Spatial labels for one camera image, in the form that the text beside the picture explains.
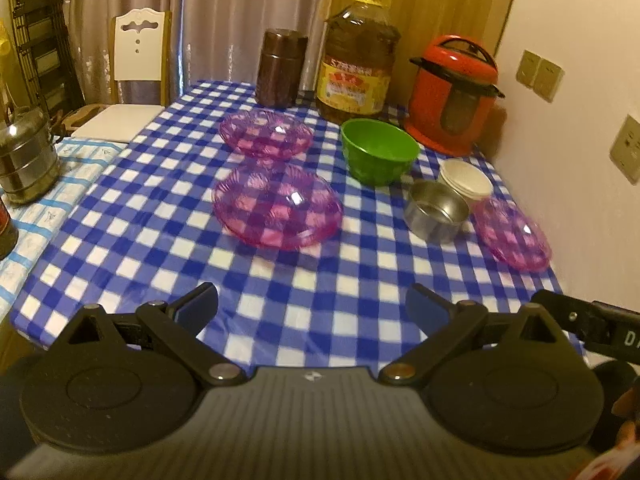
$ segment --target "pink plate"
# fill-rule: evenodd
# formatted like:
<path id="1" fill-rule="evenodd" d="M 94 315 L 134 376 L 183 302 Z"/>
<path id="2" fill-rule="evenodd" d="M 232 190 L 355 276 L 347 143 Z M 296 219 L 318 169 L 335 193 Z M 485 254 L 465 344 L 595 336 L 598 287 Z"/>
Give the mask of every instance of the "pink plate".
<path id="1" fill-rule="evenodd" d="M 296 118 L 260 109 L 227 115 L 220 135 L 247 156 L 279 160 L 305 152 L 314 138 L 311 129 Z"/>
<path id="2" fill-rule="evenodd" d="M 342 205 L 322 178 L 273 160 L 249 160 L 213 190 L 220 223 L 255 247 L 293 251 L 332 236 Z"/>
<path id="3" fill-rule="evenodd" d="M 542 272 L 551 248 L 537 224 L 515 205 L 491 198 L 474 209 L 476 229 L 492 254 L 516 270 Z"/>

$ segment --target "white bowl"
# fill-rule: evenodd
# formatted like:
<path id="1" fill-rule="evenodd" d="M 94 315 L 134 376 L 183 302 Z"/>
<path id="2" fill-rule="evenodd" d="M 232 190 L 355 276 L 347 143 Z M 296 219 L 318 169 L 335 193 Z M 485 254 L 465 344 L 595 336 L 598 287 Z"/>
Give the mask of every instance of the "white bowl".
<path id="1" fill-rule="evenodd" d="M 438 180 L 460 193 L 470 206 L 494 193 L 494 185 L 481 170 L 458 158 L 441 163 Z"/>

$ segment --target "electrical outlet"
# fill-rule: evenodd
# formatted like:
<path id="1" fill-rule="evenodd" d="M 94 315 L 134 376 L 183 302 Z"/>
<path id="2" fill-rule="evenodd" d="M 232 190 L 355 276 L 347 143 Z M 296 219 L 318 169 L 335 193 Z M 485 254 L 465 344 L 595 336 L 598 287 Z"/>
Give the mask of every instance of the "electrical outlet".
<path id="1" fill-rule="evenodd" d="M 516 81 L 522 83 L 528 88 L 531 88 L 533 86 L 533 80 L 536 77 L 538 67 L 540 66 L 540 61 L 542 61 L 542 58 L 538 54 L 525 50 L 522 53 L 520 66 L 516 72 Z"/>
<path id="2" fill-rule="evenodd" d="M 640 123 L 632 116 L 626 116 L 609 155 L 629 182 L 636 184 L 640 178 Z"/>
<path id="3" fill-rule="evenodd" d="M 558 65 L 543 59 L 533 81 L 533 91 L 546 101 L 553 101 L 564 71 Z"/>

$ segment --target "plastic oil jug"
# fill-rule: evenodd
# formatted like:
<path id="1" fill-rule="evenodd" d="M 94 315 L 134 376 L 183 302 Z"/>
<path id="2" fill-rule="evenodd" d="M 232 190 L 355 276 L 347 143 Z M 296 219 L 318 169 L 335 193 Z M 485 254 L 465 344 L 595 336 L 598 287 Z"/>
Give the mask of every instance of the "plastic oil jug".
<path id="1" fill-rule="evenodd" d="M 327 21 L 316 104 L 327 121 L 375 117 L 382 110 L 400 40 L 388 22 L 392 0 L 353 0 Z"/>

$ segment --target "metal screw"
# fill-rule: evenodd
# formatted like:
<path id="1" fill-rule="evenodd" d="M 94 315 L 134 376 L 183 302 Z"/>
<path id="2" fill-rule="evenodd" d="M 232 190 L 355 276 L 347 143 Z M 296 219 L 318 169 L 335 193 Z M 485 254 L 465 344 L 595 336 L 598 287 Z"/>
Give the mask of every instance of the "metal screw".
<path id="1" fill-rule="evenodd" d="M 240 368 L 233 363 L 219 363 L 209 368 L 209 375 L 219 381 L 235 379 L 240 372 Z"/>
<path id="2" fill-rule="evenodd" d="M 382 372 L 388 379 L 402 381 L 411 379 L 415 375 L 415 368 L 406 363 L 393 363 L 385 366 Z"/>

